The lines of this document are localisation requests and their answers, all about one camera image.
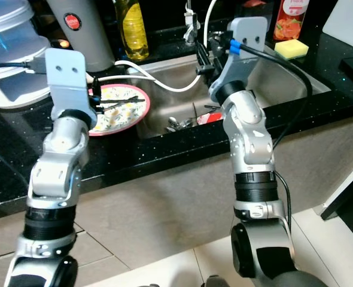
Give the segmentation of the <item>floral plate with pink rim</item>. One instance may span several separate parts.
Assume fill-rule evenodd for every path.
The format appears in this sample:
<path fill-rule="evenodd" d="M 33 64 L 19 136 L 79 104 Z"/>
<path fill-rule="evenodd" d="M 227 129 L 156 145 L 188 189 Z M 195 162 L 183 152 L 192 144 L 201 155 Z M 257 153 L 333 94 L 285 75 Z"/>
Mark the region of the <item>floral plate with pink rim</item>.
<path fill-rule="evenodd" d="M 102 99 L 145 99 L 142 103 L 106 104 L 107 106 L 128 106 L 127 112 L 117 115 L 98 114 L 96 126 L 89 136 L 108 136 L 129 129 L 138 124 L 150 110 L 150 98 L 141 88 L 127 84 L 107 84 L 102 86 Z"/>

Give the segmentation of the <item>chrome faucet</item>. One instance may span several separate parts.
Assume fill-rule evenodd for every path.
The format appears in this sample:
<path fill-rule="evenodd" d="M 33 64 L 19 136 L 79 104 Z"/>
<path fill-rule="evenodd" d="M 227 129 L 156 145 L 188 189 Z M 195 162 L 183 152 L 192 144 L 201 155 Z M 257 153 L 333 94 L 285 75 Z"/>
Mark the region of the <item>chrome faucet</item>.
<path fill-rule="evenodd" d="M 194 46 L 199 41 L 200 23 L 197 19 L 196 12 L 192 9 L 192 0 L 187 0 L 185 3 L 185 31 L 184 40 L 188 46 Z"/>

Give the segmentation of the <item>stainless steel sink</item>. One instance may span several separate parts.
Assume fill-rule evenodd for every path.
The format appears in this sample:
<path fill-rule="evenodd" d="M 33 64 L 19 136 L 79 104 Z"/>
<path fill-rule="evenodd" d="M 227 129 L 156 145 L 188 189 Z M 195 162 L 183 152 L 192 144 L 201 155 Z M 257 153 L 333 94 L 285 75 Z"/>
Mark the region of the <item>stainless steel sink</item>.
<path fill-rule="evenodd" d="M 194 55 L 177 57 L 147 63 L 142 68 L 164 84 L 173 88 L 182 88 L 191 84 L 196 78 L 197 58 Z M 198 113 L 204 113 L 204 105 L 217 105 L 209 98 L 208 87 L 204 79 L 185 92 L 171 92 L 165 90 L 152 80 L 142 79 L 143 74 L 130 66 L 118 65 L 109 69 L 108 75 L 133 75 L 132 79 L 122 80 L 122 84 L 129 84 L 141 88 L 150 98 L 150 110 L 135 126 L 116 132 L 110 136 L 100 137 L 100 140 L 133 140 L 141 141 L 149 138 L 174 138 L 187 136 L 190 132 L 209 130 L 212 124 L 190 127 L 176 132 L 166 132 L 168 118 L 174 117 L 179 121 L 193 116 L 192 103 L 198 108 Z M 302 81 L 288 69 L 276 65 L 268 60 L 259 60 L 251 72 L 246 86 L 255 93 L 259 106 L 267 109 L 270 106 L 286 103 L 306 96 L 307 90 Z"/>

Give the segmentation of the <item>dark bottle with red cap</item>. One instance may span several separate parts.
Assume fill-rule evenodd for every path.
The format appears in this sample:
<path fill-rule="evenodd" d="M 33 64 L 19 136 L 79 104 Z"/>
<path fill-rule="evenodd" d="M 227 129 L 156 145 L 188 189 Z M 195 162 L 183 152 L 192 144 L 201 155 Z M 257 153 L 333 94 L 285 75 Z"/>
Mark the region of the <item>dark bottle with red cap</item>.
<path fill-rule="evenodd" d="M 233 0 L 233 17 L 267 17 L 270 14 L 266 0 Z"/>

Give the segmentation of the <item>red and white bowl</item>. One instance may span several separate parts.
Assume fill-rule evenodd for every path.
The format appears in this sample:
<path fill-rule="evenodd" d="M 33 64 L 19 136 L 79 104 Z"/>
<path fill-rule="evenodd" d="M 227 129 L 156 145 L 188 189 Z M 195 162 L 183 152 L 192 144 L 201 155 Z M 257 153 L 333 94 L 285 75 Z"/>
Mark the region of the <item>red and white bowl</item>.
<path fill-rule="evenodd" d="M 197 125 L 206 125 L 208 123 L 217 122 L 218 120 L 223 120 L 224 115 L 222 112 L 209 112 L 204 113 L 196 118 Z"/>

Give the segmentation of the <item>metal cutlery pile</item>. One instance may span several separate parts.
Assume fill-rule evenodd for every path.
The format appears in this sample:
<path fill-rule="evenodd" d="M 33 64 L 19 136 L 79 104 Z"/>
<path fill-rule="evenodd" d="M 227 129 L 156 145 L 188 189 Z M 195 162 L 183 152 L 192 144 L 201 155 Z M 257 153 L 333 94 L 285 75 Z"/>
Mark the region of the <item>metal cutlery pile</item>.
<path fill-rule="evenodd" d="M 203 108 L 205 110 L 204 113 L 209 113 L 209 112 L 220 112 L 221 107 L 217 105 L 204 105 Z M 185 118 L 185 120 L 182 120 L 182 121 L 179 121 L 174 117 L 169 117 L 168 120 L 166 121 L 165 131 L 175 132 L 175 131 L 184 130 L 190 127 L 198 126 L 196 124 L 196 118 L 199 117 L 200 115 L 203 115 L 204 113 L 201 113 L 201 114 L 198 113 L 198 108 L 195 103 L 192 103 L 192 110 L 193 110 L 193 116 L 187 117 Z"/>

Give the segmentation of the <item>grey flask with red logo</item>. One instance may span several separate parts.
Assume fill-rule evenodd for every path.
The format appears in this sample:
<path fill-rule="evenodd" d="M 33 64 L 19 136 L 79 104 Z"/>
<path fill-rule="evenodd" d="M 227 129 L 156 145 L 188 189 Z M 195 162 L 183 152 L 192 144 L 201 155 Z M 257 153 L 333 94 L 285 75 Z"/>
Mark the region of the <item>grey flask with red logo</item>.
<path fill-rule="evenodd" d="M 86 71 L 114 66 L 114 55 L 93 0 L 46 0 L 74 50 L 84 54 Z"/>

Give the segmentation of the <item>yellow liquid bottle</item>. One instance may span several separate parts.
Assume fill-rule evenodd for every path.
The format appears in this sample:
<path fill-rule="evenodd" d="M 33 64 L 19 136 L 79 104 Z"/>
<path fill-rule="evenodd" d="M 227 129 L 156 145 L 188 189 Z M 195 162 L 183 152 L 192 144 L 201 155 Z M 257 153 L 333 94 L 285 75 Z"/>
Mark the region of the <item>yellow liquid bottle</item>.
<path fill-rule="evenodd" d="M 138 0 L 113 0 L 124 50 L 134 61 L 149 56 L 144 19 Z"/>

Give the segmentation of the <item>yellow sponge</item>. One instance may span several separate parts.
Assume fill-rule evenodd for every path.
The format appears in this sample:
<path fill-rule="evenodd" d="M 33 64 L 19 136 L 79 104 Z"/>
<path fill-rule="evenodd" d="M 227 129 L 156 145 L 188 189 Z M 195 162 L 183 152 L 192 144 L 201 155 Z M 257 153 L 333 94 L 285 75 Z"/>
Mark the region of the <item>yellow sponge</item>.
<path fill-rule="evenodd" d="M 299 40 L 286 40 L 276 43 L 274 50 L 284 59 L 294 59 L 307 55 L 309 46 Z"/>

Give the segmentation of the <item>red labelled bottle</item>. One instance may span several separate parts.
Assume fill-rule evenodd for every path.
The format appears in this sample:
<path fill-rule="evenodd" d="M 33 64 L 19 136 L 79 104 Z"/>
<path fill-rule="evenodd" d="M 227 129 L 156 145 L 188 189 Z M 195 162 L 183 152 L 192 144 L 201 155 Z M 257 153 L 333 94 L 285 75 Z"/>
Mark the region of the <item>red labelled bottle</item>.
<path fill-rule="evenodd" d="M 274 22 L 275 41 L 297 40 L 302 32 L 303 19 L 311 0 L 281 0 Z"/>

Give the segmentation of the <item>white plastic container stack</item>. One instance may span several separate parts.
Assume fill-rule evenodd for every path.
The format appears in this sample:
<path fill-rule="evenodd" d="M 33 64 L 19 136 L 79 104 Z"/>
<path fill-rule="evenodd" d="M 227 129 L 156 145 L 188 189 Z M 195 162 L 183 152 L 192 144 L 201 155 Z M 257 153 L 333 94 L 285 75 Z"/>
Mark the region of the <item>white plastic container stack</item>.
<path fill-rule="evenodd" d="M 0 0 L 0 63 L 21 63 L 40 56 L 50 42 L 32 24 L 34 11 L 28 0 Z M 50 93 L 43 74 L 25 68 L 0 68 L 0 108 L 21 108 Z"/>

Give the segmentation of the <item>white appliance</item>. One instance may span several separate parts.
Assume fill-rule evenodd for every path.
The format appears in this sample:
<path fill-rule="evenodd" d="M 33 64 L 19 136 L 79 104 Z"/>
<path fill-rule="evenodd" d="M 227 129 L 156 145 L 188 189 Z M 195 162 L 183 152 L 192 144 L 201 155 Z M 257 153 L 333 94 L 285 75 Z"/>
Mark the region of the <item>white appliance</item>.
<path fill-rule="evenodd" d="M 338 0 L 322 31 L 353 46 L 353 0 Z"/>

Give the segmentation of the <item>grey cabinet door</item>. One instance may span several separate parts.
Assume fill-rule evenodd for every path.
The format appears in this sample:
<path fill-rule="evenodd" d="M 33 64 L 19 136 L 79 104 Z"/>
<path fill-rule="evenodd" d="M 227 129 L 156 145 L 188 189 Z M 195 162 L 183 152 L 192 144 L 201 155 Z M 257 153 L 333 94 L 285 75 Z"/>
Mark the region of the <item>grey cabinet door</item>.
<path fill-rule="evenodd" d="M 338 184 L 335 191 L 328 199 L 322 203 L 321 210 L 319 211 L 319 217 L 324 221 L 328 219 L 335 218 L 337 216 L 337 210 L 344 205 L 344 203 L 349 202 L 353 197 L 353 169 L 347 177 Z"/>

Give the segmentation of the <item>dark robot foot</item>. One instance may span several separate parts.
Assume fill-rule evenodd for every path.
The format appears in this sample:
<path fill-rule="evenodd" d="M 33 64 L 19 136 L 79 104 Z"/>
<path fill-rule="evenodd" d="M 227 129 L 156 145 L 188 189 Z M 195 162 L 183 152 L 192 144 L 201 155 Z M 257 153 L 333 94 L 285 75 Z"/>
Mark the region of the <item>dark robot foot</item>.
<path fill-rule="evenodd" d="M 226 279 L 218 275 L 209 276 L 200 287 L 230 287 Z"/>

